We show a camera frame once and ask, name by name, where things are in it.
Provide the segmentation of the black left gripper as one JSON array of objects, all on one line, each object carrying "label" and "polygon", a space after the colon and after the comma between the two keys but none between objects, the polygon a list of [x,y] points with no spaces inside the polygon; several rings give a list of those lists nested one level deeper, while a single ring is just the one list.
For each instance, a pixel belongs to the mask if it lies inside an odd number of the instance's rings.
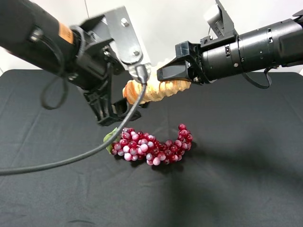
[{"label": "black left gripper", "polygon": [[[112,102],[112,77],[125,71],[119,60],[116,45],[110,36],[105,15],[86,20],[80,26],[71,26],[74,39],[79,41],[75,57],[76,71],[71,74],[71,83],[80,87],[83,95],[101,126],[122,121],[132,105],[126,98]],[[139,104],[132,118],[141,118],[140,108],[147,108],[149,102]]]}]

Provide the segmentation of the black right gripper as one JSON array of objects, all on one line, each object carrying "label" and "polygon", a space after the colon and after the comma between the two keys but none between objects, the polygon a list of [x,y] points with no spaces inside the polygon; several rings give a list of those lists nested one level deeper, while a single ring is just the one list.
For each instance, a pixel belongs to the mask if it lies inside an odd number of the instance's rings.
[{"label": "black right gripper", "polygon": [[184,41],[175,46],[176,58],[157,70],[158,81],[183,80],[196,84],[239,74],[238,36],[219,38],[204,44]]}]

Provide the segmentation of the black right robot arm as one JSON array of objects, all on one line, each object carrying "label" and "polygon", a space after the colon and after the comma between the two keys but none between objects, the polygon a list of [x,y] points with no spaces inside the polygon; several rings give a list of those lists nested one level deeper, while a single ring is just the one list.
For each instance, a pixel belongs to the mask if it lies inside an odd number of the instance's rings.
[{"label": "black right robot arm", "polygon": [[303,12],[242,35],[232,29],[216,39],[206,36],[198,44],[184,41],[175,52],[176,57],[157,70],[159,81],[203,85],[241,74],[254,86],[267,89],[271,69],[303,62]]}]

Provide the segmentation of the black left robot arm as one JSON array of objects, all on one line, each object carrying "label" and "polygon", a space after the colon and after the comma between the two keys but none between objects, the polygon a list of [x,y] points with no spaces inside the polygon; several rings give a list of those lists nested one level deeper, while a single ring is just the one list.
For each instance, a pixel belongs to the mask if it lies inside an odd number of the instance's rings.
[{"label": "black left robot arm", "polygon": [[42,68],[62,80],[63,94],[49,105],[45,86],[40,102],[54,110],[67,99],[69,84],[76,85],[96,116],[98,124],[109,126],[141,117],[137,106],[125,98],[112,102],[112,77],[128,71],[146,84],[150,63],[143,53],[125,7],[119,7],[66,26],[29,0],[0,3],[0,45],[12,55]]}]

